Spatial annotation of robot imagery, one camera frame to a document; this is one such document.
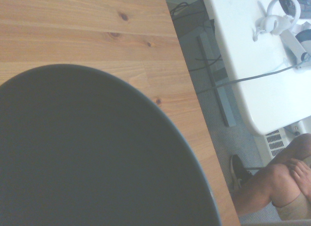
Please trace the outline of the person's hand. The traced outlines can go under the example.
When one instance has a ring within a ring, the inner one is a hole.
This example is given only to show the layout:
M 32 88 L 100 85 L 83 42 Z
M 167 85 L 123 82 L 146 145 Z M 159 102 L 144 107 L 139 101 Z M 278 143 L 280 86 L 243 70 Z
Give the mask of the person's hand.
M 289 159 L 287 167 L 304 196 L 311 197 L 311 169 L 301 160 Z

